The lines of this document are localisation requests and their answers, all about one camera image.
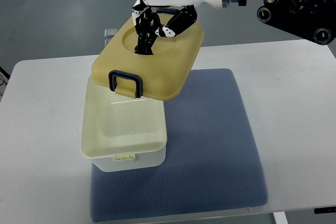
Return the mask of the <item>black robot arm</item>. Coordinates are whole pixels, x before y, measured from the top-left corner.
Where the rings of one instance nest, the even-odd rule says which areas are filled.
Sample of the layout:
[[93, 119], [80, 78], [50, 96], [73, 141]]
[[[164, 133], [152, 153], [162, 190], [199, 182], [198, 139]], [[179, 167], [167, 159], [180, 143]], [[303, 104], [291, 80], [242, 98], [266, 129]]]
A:
[[[239, 0], [245, 6], [247, 0]], [[263, 0], [258, 20], [319, 45], [335, 39], [335, 0]]]

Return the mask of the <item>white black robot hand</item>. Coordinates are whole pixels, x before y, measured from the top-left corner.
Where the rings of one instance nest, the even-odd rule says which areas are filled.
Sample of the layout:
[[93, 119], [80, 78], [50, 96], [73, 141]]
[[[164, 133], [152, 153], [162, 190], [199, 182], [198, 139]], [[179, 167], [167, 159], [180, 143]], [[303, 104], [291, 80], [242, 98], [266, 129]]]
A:
[[[157, 37], [172, 38], [180, 35], [197, 20], [196, 8], [206, 3], [214, 8], [225, 8], [238, 0], [136, 0], [132, 7], [132, 19], [138, 35], [135, 53], [151, 55]], [[173, 16], [162, 24], [153, 7], [172, 7]]]

